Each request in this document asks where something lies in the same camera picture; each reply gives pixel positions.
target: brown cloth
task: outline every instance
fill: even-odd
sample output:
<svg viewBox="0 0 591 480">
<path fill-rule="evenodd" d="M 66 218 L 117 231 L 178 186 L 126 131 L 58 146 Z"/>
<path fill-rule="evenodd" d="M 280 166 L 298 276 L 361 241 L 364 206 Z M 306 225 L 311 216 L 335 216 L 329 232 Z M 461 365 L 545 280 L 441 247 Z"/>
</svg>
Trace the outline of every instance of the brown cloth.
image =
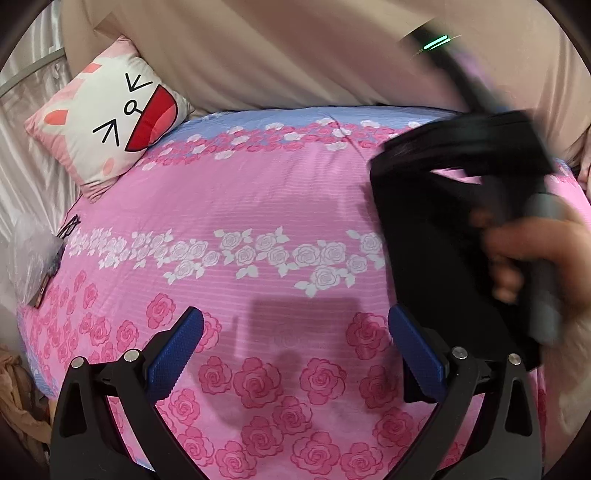
<svg viewBox="0 0 591 480">
<path fill-rule="evenodd" d="M 31 413 L 36 409 L 34 393 L 35 385 L 21 358 L 0 346 L 0 414 L 33 458 L 46 464 L 42 443 L 50 443 L 51 427 Z"/>
<path fill-rule="evenodd" d="M 324 105 L 459 109 L 445 79 L 397 42 L 436 17 L 555 155 L 591 153 L 591 74 L 536 0 L 63 0 L 78 74 L 120 34 L 201 114 Z"/>
</svg>

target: red cartoon mouth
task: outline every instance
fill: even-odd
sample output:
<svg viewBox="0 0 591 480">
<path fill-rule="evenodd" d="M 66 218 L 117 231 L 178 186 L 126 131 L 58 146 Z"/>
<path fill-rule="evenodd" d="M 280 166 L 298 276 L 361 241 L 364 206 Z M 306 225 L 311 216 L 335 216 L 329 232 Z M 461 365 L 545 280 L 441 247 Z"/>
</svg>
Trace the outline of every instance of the red cartoon mouth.
<svg viewBox="0 0 591 480">
<path fill-rule="evenodd" d="M 177 102 L 170 92 L 158 85 L 125 147 L 126 152 L 139 152 L 158 141 L 173 126 L 178 114 Z"/>
</svg>

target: floral bedspread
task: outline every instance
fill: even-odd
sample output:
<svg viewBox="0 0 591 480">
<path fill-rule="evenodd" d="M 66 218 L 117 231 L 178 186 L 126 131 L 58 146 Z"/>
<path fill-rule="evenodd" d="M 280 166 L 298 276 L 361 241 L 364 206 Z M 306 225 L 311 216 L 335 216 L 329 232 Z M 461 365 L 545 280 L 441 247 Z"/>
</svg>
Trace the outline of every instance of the floral bedspread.
<svg viewBox="0 0 591 480">
<path fill-rule="evenodd" d="M 382 479 L 432 407 L 402 400 L 367 162 L 388 138 L 445 115 L 311 108 L 182 125 L 99 202 L 78 201 L 70 216 L 82 223 L 41 309 L 21 309 L 47 393 L 57 396 L 75 356 L 113 361 L 195 306 L 203 338 L 157 408 L 210 479 Z M 549 182 L 589 218 L 561 168 Z M 542 379 L 532 385 L 543 403 Z"/>
</svg>

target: gray handle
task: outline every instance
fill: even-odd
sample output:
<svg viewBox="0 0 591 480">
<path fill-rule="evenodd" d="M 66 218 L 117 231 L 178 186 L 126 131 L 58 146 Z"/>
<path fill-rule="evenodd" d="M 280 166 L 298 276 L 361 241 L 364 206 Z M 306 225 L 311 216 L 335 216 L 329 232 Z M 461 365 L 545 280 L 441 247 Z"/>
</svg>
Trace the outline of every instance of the gray handle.
<svg viewBox="0 0 591 480">
<path fill-rule="evenodd" d="M 525 214 L 542 218 L 562 218 L 560 204 L 549 193 L 533 195 Z M 542 345 L 554 345 L 561 337 L 562 305 L 556 265 L 536 260 L 531 265 L 530 336 Z"/>
</svg>

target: silver pin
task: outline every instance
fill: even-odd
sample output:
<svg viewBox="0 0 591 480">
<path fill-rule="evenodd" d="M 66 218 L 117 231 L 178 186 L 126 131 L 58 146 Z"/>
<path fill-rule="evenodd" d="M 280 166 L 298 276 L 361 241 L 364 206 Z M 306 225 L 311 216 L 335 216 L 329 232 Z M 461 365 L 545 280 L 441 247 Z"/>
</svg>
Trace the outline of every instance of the silver pin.
<svg viewBox="0 0 591 480">
<path fill-rule="evenodd" d="M 465 360 L 468 358 L 467 350 L 462 346 L 457 346 L 452 350 L 452 355 L 458 360 Z"/>
<path fill-rule="evenodd" d="M 132 348 L 123 354 L 123 358 L 125 358 L 126 362 L 135 362 L 139 358 L 139 352 L 135 348 Z"/>
<path fill-rule="evenodd" d="M 77 356 L 74 360 L 72 360 L 70 365 L 72 368 L 80 368 L 82 365 L 84 365 L 84 357 Z"/>
<path fill-rule="evenodd" d="M 520 365 L 521 364 L 521 357 L 517 355 L 517 353 L 509 354 L 509 362 L 513 365 Z"/>
</svg>

